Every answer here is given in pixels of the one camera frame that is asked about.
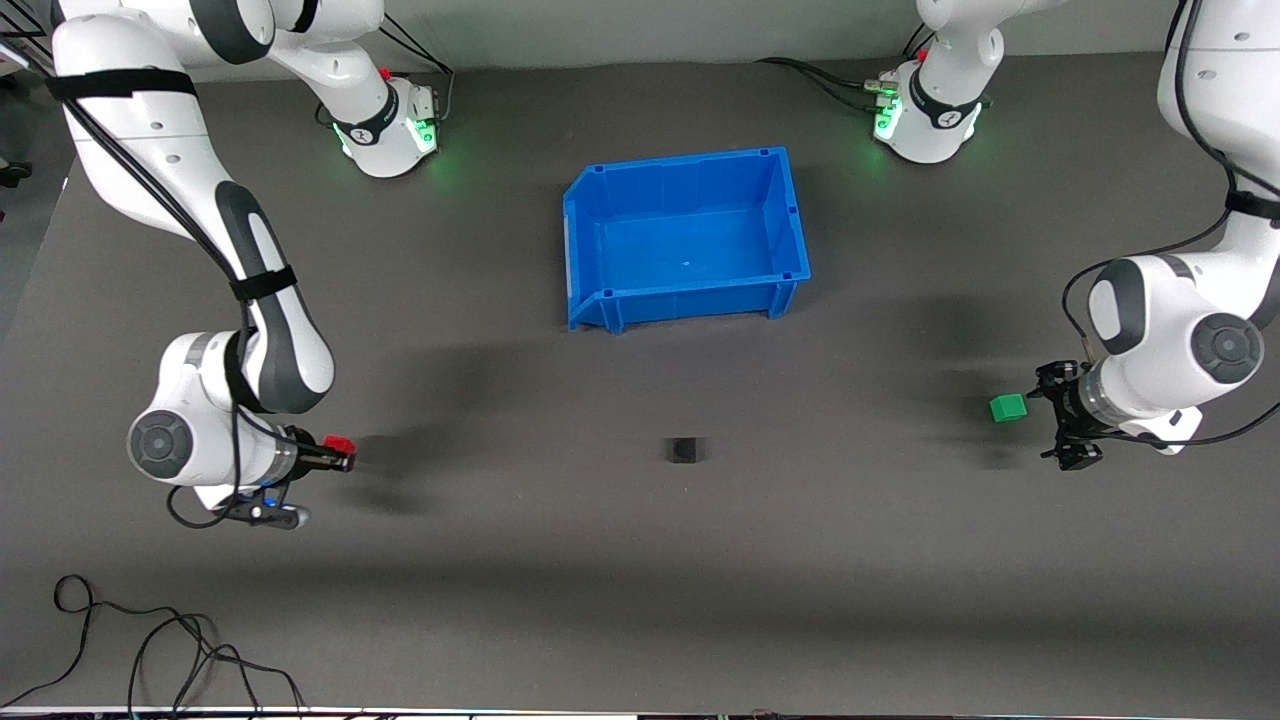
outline black cable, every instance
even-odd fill
[[[1133,437],[1133,436],[1121,436],[1121,434],[1111,434],[1111,433],[1084,433],[1083,436],[1068,436],[1068,437],[1069,437],[1069,439],[1117,439],[1120,442],[1133,442],[1133,443],[1138,443],[1138,445],[1153,445],[1156,447],[1170,447],[1170,446],[1175,446],[1175,445],[1187,445],[1187,446],[1215,445],[1215,443],[1219,443],[1219,442],[1226,442],[1229,439],[1235,439],[1235,438],[1243,436],[1244,433],[1247,433],[1247,432],[1252,430],[1253,428],[1257,428],[1262,423],[1266,423],[1267,420],[1270,420],[1272,416],[1275,416],[1276,413],[1280,413],[1280,402],[1276,402],[1266,413],[1258,415],[1257,418],[1249,420],[1244,425],[1242,425],[1242,427],[1239,427],[1239,428],[1236,428],[1236,429],[1234,429],[1234,430],[1231,430],[1229,433],[1222,433],[1220,436],[1213,436],[1213,437],[1207,437],[1207,438],[1198,438],[1198,439],[1162,441],[1162,439]]]
[[[330,123],[333,123],[333,115],[329,115],[329,122],[328,123],[320,119],[320,113],[324,109],[325,109],[324,108],[324,102],[316,102],[316,111],[315,111],[315,115],[314,115],[315,120],[316,120],[316,124],[320,126],[320,127],[330,127]]]
[[[332,450],[326,448],[326,447],[320,447],[320,446],[315,446],[315,445],[311,445],[311,443],[307,443],[307,442],[301,442],[301,441],[291,438],[291,437],[284,437],[284,436],[282,436],[279,433],[273,432],[270,428],[264,428],[262,425],[259,425],[253,420],[253,418],[251,418],[248,415],[248,413],[244,411],[244,407],[242,407],[242,406],[237,406],[236,407],[236,414],[239,415],[246,423],[248,423],[248,425],[251,428],[253,428],[255,430],[262,433],[264,436],[275,438],[275,439],[278,439],[278,441],[280,441],[280,442],[283,442],[285,445],[292,445],[293,447],[297,447],[297,448],[301,448],[301,450],[307,450],[307,451],[311,451],[311,452],[319,452],[321,455],[323,454],[333,452]]]
[[[911,37],[906,38],[906,44],[902,45],[902,51],[899,53],[899,55],[902,55],[902,56],[906,56],[906,58],[911,56],[908,53],[908,50],[910,50],[911,44],[915,42],[915,38],[920,35],[922,29],[924,29],[924,23],[920,23],[919,26],[915,27],[915,32],[911,33]]]
[[[84,591],[86,600],[83,606],[72,607],[64,602],[63,593],[67,591],[67,587],[73,582],[78,583],[81,588],[83,588]],[[227,662],[234,665],[239,670],[241,680],[244,684],[244,692],[248,696],[250,701],[253,703],[253,708],[256,711],[261,711],[262,705],[257,698],[257,693],[253,691],[253,684],[248,678],[248,670],[268,673],[268,674],[278,674],[283,676],[288,682],[289,692],[293,696],[294,706],[297,707],[300,714],[302,707],[306,705],[306,701],[302,697],[302,692],[298,688],[298,684],[293,680],[293,676],[285,673],[284,670],[276,667],[269,667],[266,665],[259,665],[256,662],[250,662],[248,660],[244,660],[241,656],[239,651],[233,644],[229,643],[223,643],[218,646],[212,644],[212,642],[210,642],[209,639],[209,634],[205,632],[205,626],[202,623],[207,623],[210,626],[212,626],[214,623],[212,619],[205,614],[180,612],[175,607],[168,605],[160,607],[151,607],[147,610],[136,610],[106,600],[97,600],[93,596],[93,588],[92,585],[90,585],[88,580],[84,579],[82,575],[74,575],[74,574],[63,575],[54,585],[54,607],[56,607],[59,612],[65,612],[68,615],[79,615],[79,614],[84,615],[84,621],[81,625],[79,644],[76,650],[76,657],[72,659],[70,665],[68,665],[67,670],[64,670],[58,678],[54,678],[47,683],[41,683],[27,691],[23,691],[13,700],[9,700],[4,705],[0,705],[0,708],[15,705],[20,702],[23,698],[31,696],[32,693],[56,685],[58,683],[61,683],[63,680],[69,678],[70,674],[76,671],[76,669],[79,666],[81,660],[84,657],[84,648],[88,644],[88,630],[93,620],[93,612],[101,607],[108,607],[123,615],[133,615],[133,616],[152,615],[156,612],[165,612],[169,615],[169,618],[163,620],[159,625],[156,625],[155,628],[151,629],[151,632],[147,633],[146,638],[142,641],[142,644],[138,647],[137,655],[134,655],[133,666],[129,671],[129,684],[125,691],[125,700],[127,700],[127,708],[129,717],[134,716],[133,693],[137,687],[138,676],[141,675],[142,660],[146,656],[146,650],[150,646],[151,641],[157,634],[160,634],[161,630],[172,625],[178,625],[179,628],[182,628],[183,632],[186,632],[187,635],[189,635],[196,642],[196,656],[192,660],[191,671],[188,673],[187,679],[183,682],[183,685],[179,689],[178,694],[174,697],[173,702],[174,717],[178,716],[178,708],[182,707],[183,701],[187,697],[187,693],[191,692],[191,688],[200,678],[200,674],[204,673],[206,667],[209,667],[211,664],[216,662]]]
[[[9,27],[12,27],[15,32],[27,33],[27,31],[24,31],[20,24],[15,23],[13,20],[13,18],[10,18],[8,14],[5,14],[4,10],[0,10],[0,20],[4,20],[5,24],[8,24]],[[49,58],[50,61],[54,59],[54,54],[50,53],[49,49],[45,47],[44,45],[36,42],[33,38],[27,38],[27,44],[31,45],[32,47],[35,47],[36,50],[40,50],[40,53],[44,56]],[[32,64],[32,67],[41,67],[35,60],[32,60],[31,58],[27,58],[27,60]]]
[[[37,20],[31,13],[28,13],[26,8],[18,4],[17,0],[6,0],[6,3],[9,3],[10,8],[18,10],[18,14],[26,18],[28,23],[36,26],[41,32],[45,32],[45,27],[40,24],[40,20]]]
[[[1187,126],[1187,133],[1192,136],[1196,145],[1199,145],[1201,150],[1207,152],[1210,158],[1217,160],[1217,163],[1226,168],[1228,172],[1248,178],[1262,186],[1267,192],[1280,197],[1280,188],[1275,184],[1262,179],[1249,170],[1245,170],[1234,160],[1228,158],[1225,152],[1210,145],[1208,141],[1204,140],[1204,136],[1201,135],[1199,128],[1196,127],[1196,122],[1192,119],[1190,110],[1187,106],[1187,59],[1192,47],[1192,37],[1196,33],[1196,26],[1199,22],[1201,8],[1203,5],[1204,0],[1190,0],[1190,8],[1187,10],[1187,23],[1183,28],[1183,42],[1181,47],[1178,50],[1178,61],[1174,70],[1174,95],[1178,100],[1178,114],[1181,118],[1183,124]]]
[[[1178,20],[1183,17],[1183,10],[1187,8],[1187,0],[1178,0],[1178,9],[1174,10],[1174,19],[1169,23],[1169,35],[1165,36],[1165,53],[1174,45],[1174,32],[1178,29]]]
[[[424,60],[430,61],[436,68],[440,68],[442,73],[449,74],[449,76],[453,74],[453,68],[451,68],[451,67],[445,65],[444,63],[442,63],[439,59],[435,58],[435,55],[431,55],[431,51],[428,50],[426,47],[424,47],[422,44],[417,41],[417,38],[415,38],[412,35],[410,35],[410,32],[407,29],[404,29],[404,26],[402,26],[398,22],[396,22],[396,18],[393,18],[390,15],[384,15],[384,17],[387,18],[387,22],[392,23],[392,26],[394,26],[396,29],[401,31],[404,35],[404,37],[408,38],[410,42],[412,42],[415,46],[417,46],[417,50],[413,50],[408,45],[404,45],[403,42],[401,42],[401,40],[398,37],[396,37],[394,35],[392,35],[390,32],[388,32],[387,28],[379,28],[383,35],[385,35],[387,37],[394,40],[401,47],[408,50],[410,53],[413,53],[415,55],[422,58]]]
[[[877,108],[870,102],[854,102],[849,97],[845,97],[844,95],[840,95],[840,92],[836,91],[836,87],[845,90],[861,90],[863,87],[861,83],[847,81],[840,76],[828,73],[822,68],[817,68],[814,65],[810,65],[809,63],[801,63],[800,60],[792,60],[791,58],[760,58],[759,60],[756,60],[756,63],[791,68],[799,72],[801,76],[804,76],[809,82],[818,86],[818,90],[822,90],[828,97],[831,97],[832,100],[840,102],[846,108],[867,113],[879,111],[879,108]]]
[[[24,59],[31,61],[31,58],[22,54],[20,50],[17,49],[14,50],[20,55],[23,55]],[[32,63],[32,65],[36,69],[37,74],[40,74],[44,79],[49,79],[51,77],[51,74],[45,68],[38,67],[35,63]],[[239,279],[236,275],[236,270],[232,268],[230,263],[218,250],[216,243],[212,241],[209,233],[205,232],[205,229],[200,225],[200,223],[191,215],[191,213],[188,213],[187,209],[182,206],[182,204],[173,196],[173,193],[169,192],[169,190],[164,187],[164,184],[160,183],[160,181],[156,179],[156,177],[145,165],[142,165],[142,163],[138,161],[137,158],[134,158],[123,145],[120,145],[120,142],[115,137],[111,136],[111,133],[105,127],[102,127],[101,123],[97,122],[97,118],[91,115],[84,109],[84,106],[81,105],[79,100],[77,99],[64,100],[63,105],[67,108],[67,111],[76,119],[76,122],[79,123],[79,126],[90,135],[90,137],[92,137],[93,141],[100,147],[102,147],[102,150],[113,160],[115,160],[125,170],[125,173],[129,174],[129,177],[132,177],[143,190],[146,190],[147,193],[151,195],[151,197],[155,199],[155,201],[179,225],[182,225],[182,228],[187,232],[187,234],[196,242],[197,246],[200,246],[201,250],[205,251],[205,254],[214,261],[214,264],[218,266],[219,270],[221,270],[223,275],[225,275],[229,282],[236,282]],[[246,342],[248,340],[248,334],[252,328],[252,323],[250,320],[248,304],[241,302],[239,309],[241,309],[241,328],[239,328],[239,347],[237,357],[243,359]],[[227,506],[224,506],[221,511],[212,520],[206,523],[192,523],[182,518],[173,507],[173,497],[174,495],[177,495],[175,491],[179,489],[180,487],[180,486],[174,486],[174,489],[170,491],[168,497],[165,498],[165,509],[169,511],[169,516],[177,520],[183,527],[191,529],[211,528],[225,520],[230,510],[239,501],[241,447],[239,447],[239,432],[237,428],[236,414],[232,415],[230,441],[232,441],[232,454],[236,459],[234,495],[232,495]]]
[[[1066,281],[1066,286],[1062,288],[1062,314],[1065,314],[1066,315],[1066,320],[1069,323],[1071,323],[1071,327],[1075,329],[1075,334],[1080,336],[1080,342],[1084,343],[1084,351],[1089,356],[1089,363],[1094,363],[1096,361],[1096,359],[1093,356],[1093,347],[1089,345],[1089,334],[1087,332],[1084,332],[1084,328],[1080,325],[1080,322],[1075,319],[1075,315],[1071,313],[1071,307],[1070,307],[1070,302],[1069,302],[1070,299],[1071,299],[1071,288],[1075,287],[1075,283],[1080,282],[1080,279],[1083,279],[1084,275],[1088,275],[1093,270],[1105,268],[1105,266],[1110,265],[1111,263],[1115,263],[1116,260],[1121,260],[1124,258],[1132,258],[1134,255],[1160,255],[1161,252],[1172,252],[1174,250],[1181,250],[1183,247],[1187,247],[1188,245],[1193,245],[1196,242],[1199,242],[1199,241],[1204,240],[1206,237],[1213,234],[1215,232],[1219,231],[1219,228],[1221,228],[1224,224],[1226,224],[1226,219],[1230,217],[1230,214],[1231,214],[1230,210],[1224,210],[1222,214],[1219,215],[1219,218],[1216,220],[1213,220],[1213,224],[1211,224],[1210,227],[1207,227],[1207,228],[1202,229],[1201,232],[1193,234],[1192,237],[1188,237],[1187,240],[1181,240],[1181,241],[1175,242],[1172,245],[1165,245],[1164,247],[1155,247],[1155,249],[1151,249],[1151,250],[1147,250],[1147,251],[1143,251],[1143,252],[1137,252],[1137,254],[1130,252],[1128,255],[1119,255],[1116,258],[1110,258],[1107,260],[1102,260],[1101,263],[1094,263],[1094,264],[1089,265],[1088,268],[1084,268],[1079,273],[1075,273],[1074,275],[1071,275],[1071,279]]]
[[[1190,47],[1192,47],[1192,38],[1193,38],[1193,35],[1196,32],[1196,26],[1199,22],[1199,13],[1201,13],[1201,8],[1203,6],[1203,4],[1204,4],[1204,0],[1190,0],[1190,6],[1189,8],[1187,8],[1187,0],[1180,0],[1179,4],[1178,4],[1179,13],[1184,8],[1187,8],[1187,22],[1185,22],[1185,24],[1183,27],[1181,46],[1178,50],[1178,60],[1176,60],[1175,67],[1174,67],[1174,96],[1175,96],[1175,99],[1178,101],[1178,114],[1181,118],[1183,124],[1187,127],[1187,133],[1189,136],[1192,136],[1192,140],[1196,141],[1196,145],[1198,145],[1201,147],[1201,150],[1203,150],[1206,154],[1208,154],[1210,158],[1212,158],[1213,160],[1216,160],[1222,167],[1222,169],[1226,170],[1228,184],[1229,184],[1229,187],[1230,187],[1230,190],[1233,192],[1235,192],[1236,184],[1238,184],[1236,176],[1240,176],[1240,177],[1245,177],[1245,178],[1256,182],[1257,184],[1262,186],[1263,188],[1266,188],[1272,195],[1280,196],[1280,188],[1276,188],[1275,184],[1272,184],[1272,183],[1262,179],[1261,177],[1258,177],[1258,176],[1256,176],[1256,174],[1253,174],[1253,173],[1251,173],[1248,170],[1244,170],[1235,161],[1233,161],[1230,158],[1228,158],[1225,152],[1222,152],[1221,150],[1219,150],[1219,149],[1213,147],[1212,145],[1210,145],[1210,142],[1201,133],[1199,128],[1196,127],[1196,120],[1192,118],[1190,109],[1187,105],[1187,58],[1188,58],[1188,53],[1190,51]],[[1174,17],[1174,27],[1176,27],[1178,18],[1179,18],[1178,15]],[[1170,46],[1172,45],[1171,41],[1172,41],[1172,31],[1170,31]],[[1190,245],[1192,242],[1196,242],[1198,240],[1203,240],[1204,237],[1212,234],[1215,231],[1217,231],[1219,228],[1221,228],[1226,223],[1226,220],[1230,217],[1230,214],[1231,214],[1231,210],[1225,210],[1222,213],[1222,215],[1219,217],[1219,219],[1215,220],[1215,223],[1212,225],[1210,225],[1208,228],[1206,228],[1203,232],[1201,232],[1201,233],[1198,233],[1198,234],[1196,234],[1196,236],[1193,236],[1193,237],[1190,237],[1190,238],[1188,238],[1188,240],[1185,240],[1183,242],[1176,242],[1174,245],[1169,245],[1169,246],[1165,246],[1165,247],[1161,247],[1161,249],[1157,249],[1157,250],[1152,250],[1152,251],[1148,251],[1146,254],[1147,255],[1153,255],[1153,254],[1160,254],[1160,252],[1167,252],[1170,250],[1176,250],[1176,249],[1184,247],[1187,245]],[[1066,288],[1064,288],[1064,291],[1062,291],[1062,310],[1064,310],[1064,313],[1066,313],[1066,318],[1068,318],[1068,320],[1070,320],[1071,327],[1075,328],[1076,333],[1079,333],[1082,341],[1084,342],[1085,352],[1088,352],[1091,355],[1091,361],[1092,361],[1092,348],[1089,347],[1088,336],[1084,333],[1084,329],[1080,328],[1080,324],[1075,320],[1075,318],[1071,315],[1070,309],[1068,307],[1068,302],[1066,302],[1068,293],[1070,292],[1071,286],[1076,281],[1079,281],[1082,277],[1084,277],[1085,274],[1088,274],[1091,270],[1096,270],[1096,269],[1098,269],[1098,268],[1101,268],[1101,266],[1103,266],[1103,265],[1106,265],[1107,263],[1111,263],[1111,261],[1114,261],[1114,260],[1107,260],[1106,263],[1096,263],[1096,264],[1091,265],[1089,268],[1085,268],[1084,270],[1080,270],[1074,277],[1071,277],[1070,282],[1068,282],[1068,284],[1066,284]],[[1083,433],[1083,434],[1079,434],[1079,436],[1069,436],[1069,439],[1114,439],[1114,441],[1120,441],[1120,442],[1129,442],[1129,443],[1137,443],[1137,445],[1148,445],[1148,446],[1155,446],[1155,447],[1215,445],[1215,443],[1219,443],[1219,442],[1226,442],[1226,441],[1230,441],[1230,439],[1235,439],[1235,438],[1238,438],[1238,437],[1240,437],[1240,436],[1243,436],[1243,434],[1253,430],[1258,425],[1266,423],[1272,416],[1275,416],[1276,413],[1280,413],[1280,402],[1272,405],[1271,407],[1268,407],[1265,413],[1262,413],[1261,415],[1258,415],[1253,420],[1249,420],[1244,425],[1242,425],[1242,427],[1239,427],[1239,428],[1236,428],[1236,429],[1234,429],[1231,432],[1222,433],[1220,436],[1207,437],[1207,438],[1187,439],[1187,441],[1178,441],[1178,442],[1166,442],[1166,441],[1162,441],[1162,439],[1158,439],[1158,438],[1133,437],[1133,436],[1119,434],[1119,433]]]
[[[832,72],[824,70],[813,63],[805,63],[804,60],[796,60],[795,58],[780,58],[777,55],[771,55],[768,58],[760,58],[756,63],[763,63],[767,65],[785,65],[787,68],[794,68],[805,74],[813,74],[822,78],[831,85],[837,85],[840,87],[847,87],[850,90],[863,90],[863,83],[851,79],[845,79]]]
[[[931,32],[929,35],[924,36],[924,40],[922,40],[920,44],[916,45],[914,50],[911,50],[910,53],[908,53],[906,56],[908,58],[915,58],[916,55],[920,54],[920,50],[924,50],[924,46],[928,45],[929,41],[933,40],[937,36],[938,36],[938,33],[936,33],[936,32]]]

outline wire bundle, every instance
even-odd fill
[[[78,584],[84,591],[84,605],[72,606],[64,601],[64,592],[70,584]],[[93,596],[93,588],[92,585],[90,585],[88,580],[86,580],[82,575],[74,575],[74,574],[63,575],[58,580],[58,584],[54,585],[54,607],[56,607],[59,612],[65,612],[67,615],[84,616],[84,621],[81,625],[79,647],[76,650],[76,657],[72,659],[70,665],[67,666],[67,670],[63,670],[61,675],[54,678],[47,683],[41,683],[33,688],[23,691],[14,698],[0,705],[0,708],[5,708],[14,703],[18,703],[23,698],[42,689],[51,688],[58,683],[61,683],[63,680],[69,678],[70,674],[76,671],[76,667],[79,666],[81,660],[84,657],[84,647],[88,643],[88,630],[93,621],[93,612],[102,607],[114,610],[123,615],[132,615],[132,616],[155,615],[155,614],[168,615],[166,619],[160,621],[160,624],[157,624],[155,628],[151,629],[150,633],[147,633],[146,638],[143,638],[142,641],[142,644],[138,647],[137,655],[133,656],[133,666],[129,670],[129,684],[128,688],[125,689],[125,703],[129,717],[134,717],[133,693],[142,671],[142,660],[146,656],[147,647],[151,644],[151,641],[156,638],[156,635],[159,635],[165,628],[169,626],[180,628],[184,633],[187,633],[187,635],[191,637],[191,639],[196,642],[196,655],[195,659],[192,660],[191,670],[187,673],[187,679],[183,682],[182,687],[178,689],[177,694],[174,694],[173,698],[172,717],[174,719],[178,717],[179,708],[183,707],[183,703],[187,700],[187,694],[191,692],[191,688],[200,679],[201,674],[207,671],[218,662],[225,662],[228,665],[233,665],[239,671],[241,682],[244,685],[244,694],[248,696],[248,700],[253,705],[255,710],[260,711],[262,708],[262,703],[259,701],[257,692],[253,689],[253,683],[250,680],[248,675],[250,670],[253,670],[256,673],[274,674],[284,678],[284,680],[289,685],[289,692],[293,696],[293,705],[298,710],[298,712],[301,712],[302,707],[306,706],[306,701],[302,698],[302,691],[298,689],[298,684],[293,680],[292,675],[278,667],[259,665],[256,662],[250,662],[248,660],[244,660],[243,657],[241,657],[239,650],[237,650],[236,646],[230,643],[214,644],[215,641],[211,639],[212,638],[211,628],[214,623],[205,614],[180,612],[175,607],[170,607],[168,605],[160,607],[151,607],[147,610],[136,610],[132,607],[118,605],[108,600],[97,600]]]
[[[920,50],[924,49],[925,45],[929,44],[931,40],[933,40],[938,35],[936,32],[931,32],[929,35],[924,36],[924,40],[922,40],[919,45],[913,46],[911,44],[915,42],[915,38],[920,36],[920,31],[923,29],[924,29],[924,23],[920,23],[920,26],[915,28],[915,32],[911,33],[911,37],[906,40],[906,45],[904,45],[901,53],[899,53],[900,55],[902,55],[904,58],[914,58],[920,53]]]
[[[846,108],[867,113],[879,111],[879,108],[877,108],[872,102],[854,102],[847,96],[841,95],[841,92],[847,92],[847,91],[855,91],[859,94],[865,92],[865,90],[863,88],[863,83],[860,82],[854,82],[851,79],[842,78],[835,73],[819,68],[818,65],[814,65],[812,63],[805,63],[803,60],[795,60],[792,58],[769,56],[769,58],[760,58],[759,60],[756,60],[756,63],[791,68],[797,73],[800,73],[801,76],[804,76],[806,79],[809,79],[809,82],[818,86],[818,88],[822,90],[824,94],[827,94],[828,97],[831,97],[832,100],[840,102]]]
[[[392,26],[396,29],[398,29],[402,35],[404,35],[404,37],[408,38],[408,42],[404,42],[399,37],[396,37],[396,35],[393,35],[389,29],[387,29],[384,27],[383,28],[378,28],[379,32],[381,32],[383,35],[385,35],[387,37],[389,37],[392,40],[392,42],[394,42],[396,45],[399,45],[401,47],[403,47],[404,50],[408,50],[413,55],[416,55],[416,56],[426,60],[428,63],[431,63],[433,65],[435,65],[436,68],[439,68],[442,73],[449,76],[449,86],[444,91],[444,110],[440,113],[440,117],[436,118],[436,120],[447,120],[447,119],[449,119],[449,113],[453,110],[453,81],[454,81],[453,68],[451,68],[449,65],[444,64],[435,55],[433,55],[430,50],[428,50],[426,47],[424,47],[421,42],[419,42],[412,35],[410,35],[410,32],[407,29],[404,29],[404,26],[402,26],[398,22],[396,22],[396,18],[393,18],[390,15],[387,15],[387,22],[392,23]]]

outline black velcro strap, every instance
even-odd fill
[[[83,76],[51,77],[45,81],[49,92],[60,102],[79,97],[129,97],[134,92],[186,92],[196,94],[191,76],[178,70],[134,69],[99,70]]]
[[[223,369],[227,370],[227,389],[232,392],[232,400],[243,405],[250,413],[266,413],[262,404],[257,401],[244,374],[241,372],[239,334],[244,331],[236,331],[236,334],[227,341],[227,350],[223,351]]]
[[[292,32],[306,32],[311,29],[311,23],[316,19],[316,10],[320,9],[320,0],[302,0],[302,12],[298,13],[298,22],[293,23]]]
[[[1254,218],[1280,220],[1280,202],[1258,197],[1252,192],[1242,192],[1236,190],[1228,192],[1226,209],[1236,213],[1244,213],[1245,215],[1253,215]]]
[[[236,300],[248,302],[250,300],[261,300],[289,286],[298,284],[298,277],[293,274],[291,265],[285,265],[279,270],[270,270],[261,275],[233,281],[229,284],[232,286],[232,292],[236,293]]]
[[[941,100],[934,100],[924,91],[924,86],[920,85],[920,68],[915,68],[915,72],[911,73],[911,82],[908,83],[908,91],[915,106],[929,117],[929,123],[937,129],[960,127],[961,120],[968,118],[978,108],[978,104],[982,102],[982,96],[964,105],[947,105]]]

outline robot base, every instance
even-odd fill
[[[896,69],[881,73],[881,82],[896,82],[905,88],[920,67],[918,60],[902,63]],[[956,127],[938,129],[933,127],[929,115],[915,106],[910,92],[901,92],[893,102],[877,115],[872,137],[888,145],[902,158],[922,165],[933,165],[948,160],[960,150],[966,140],[973,137],[974,123],[982,114],[982,105],[961,120]]]
[[[375,178],[402,176],[439,149],[435,91],[403,78],[392,78],[387,85],[399,97],[398,111],[376,142],[360,145],[343,135],[337,124],[333,128],[342,141],[343,154],[355,160],[365,174]]]

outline white wall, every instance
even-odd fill
[[[1176,5],[1073,0],[1005,35],[1019,55],[1157,50]],[[387,10],[458,69],[876,58],[897,53],[919,22],[914,0],[387,0]],[[383,37],[362,44],[379,64],[424,67]],[[198,74],[285,77],[269,63]]]

